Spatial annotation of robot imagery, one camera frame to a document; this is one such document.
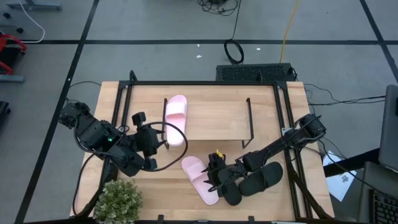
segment pink slipper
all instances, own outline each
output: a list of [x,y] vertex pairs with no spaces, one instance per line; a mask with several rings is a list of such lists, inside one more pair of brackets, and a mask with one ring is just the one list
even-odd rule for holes
[[[183,95],[175,95],[166,106],[166,122],[176,125],[185,134],[187,120],[187,99]],[[167,143],[170,146],[181,146],[184,142],[182,135],[173,127],[166,126]]]
[[212,187],[211,184],[204,183],[209,178],[207,172],[202,172],[206,169],[203,162],[195,156],[188,156],[181,161],[181,166],[203,201],[208,205],[214,205],[219,197],[216,190],[208,191]]

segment wooden table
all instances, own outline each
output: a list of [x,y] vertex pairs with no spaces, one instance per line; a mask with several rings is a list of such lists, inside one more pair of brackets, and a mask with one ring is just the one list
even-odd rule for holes
[[[99,120],[111,121],[118,82],[103,82],[99,93],[95,117]],[[303,83],[288,83],[290,104],[294,120],[309,113],[307,99]],[[121,107],[118,116],[118,125],[121,122],[124,99],[126,91],[122,95]],[[161,121],[164,98],[170,99],[174,95],[182,94],[188,101],[188,119],[190,105],[205,103],[209,105],[233,105],[239,111],[246,98],[251,99],[252,118],[254,123],[254,139],[247,148],[242,149],[239,141],[190,141],[186,156],[196,156],[205,164],[208,162],[208,154],[216,149],[226,154],[227,164],[233,163],[235,158],[249,152],[260,150],[280,137],[278,115],[275,108],[275,98],[271,86],[226,86],[226,85],[136,85],[132,89],[131,103],[127,125],[131,128],[129,133],[135,131],[132,125],[131,116],[134,113],[144,111],[147,116],[147,123]],[[283,94],[280,92],[280,100],[284,111],[285,124],[288,126],[287,113]],[[316,149],[316,144],[308,145]],[[183,147],[171,147],[166,150],[160,147],[156,158],[158,166],[163,167],[176,157],[183,150]],[[84,160],[91,154],[86,153]],[[307,181],[307,187],[323,209],[334,217],[331,200],[323,173],[320,156],[313,151],[303,150],[301,152],[303,168]],[[294,220],[292,201],[287,179],[286,165],[283,152],[269,159],[267,162],[277,161],[284,168],[282,180],[275,186],[264,192],[250,197],[243,197],[242,202],[237,206],[230,206],[224,198],[221,198],[215,205],[206,205],[193,188],[187,176],[181,169],[180,162],[162,172],[139,172],[135,177],[127,177],[119,172],[119,179],[135,180],[139,190],[143,192],[144,208],[141,211],[140,219],[155,220],[158,215],[163,214],[165,220],[247,220],[248,216],[254,216],[256,220]],[[76,209],[78,211],[86,205],[98,188],[103,161],[97,157],[87,163],[81,176],[80,188],[76,198]],[[300,203],[301,216],[305,216],[302,203],[302,194],[297,188],[297,195]]]

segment potted plant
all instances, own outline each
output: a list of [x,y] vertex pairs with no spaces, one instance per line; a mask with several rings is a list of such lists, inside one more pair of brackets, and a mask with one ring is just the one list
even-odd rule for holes
[[95,205],[94,218],[98,223],[134,223],[142,208],[142,192],[131,181],[117,180],[105,184]]

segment white cable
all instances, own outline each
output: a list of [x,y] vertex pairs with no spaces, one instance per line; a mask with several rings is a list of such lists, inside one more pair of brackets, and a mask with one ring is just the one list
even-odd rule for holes
[[36,24],[36,25],[37,25],[40,29],[42,29],[42,31],[43,31],[43,36],[42,36],[42,38],[40,38],[40,40],[36,40],[36,41],[21,41],[21,42],[22,42],[22,43],[25,43],[25,44],[36,44],[36,43],[40,43],[40,42],[44,39],[45,30],[43,29],[42,26],[40,26],[36,21],[34,21],[34,20],[28,15],[28,13],[26,12],[26,10],[25,10],[25,8],[24,8],[24,5],[21,3],[21,0],[18,0],[18,1],[19,1],[19,4],[21,5],[22,10],[23,10],[24,13],[26,14],[26,16],[27,16],[29,19],[31,19],[31,21],[34,22],[34,24]]

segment yellow cable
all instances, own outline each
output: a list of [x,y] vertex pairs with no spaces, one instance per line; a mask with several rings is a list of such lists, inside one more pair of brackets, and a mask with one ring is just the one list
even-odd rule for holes
[[294,14],[296,13],[297,6],[299,5],[299,3],[300,3],[300,0],[296,0],[296,5],[294,6],[292,15],[290,16],[289,24],[287,25],[287,28],[286,28],[286,31],[285,31],[284,41],[283,41],[283,43],[282,43],[282,51],[280,52],[279,63],[282,63],[282,59],[283,59],[283,57],[284,57],[285,43],[286,43],[287,34],[289,33],[290,26],[292,26],[293,17],[294,17]]

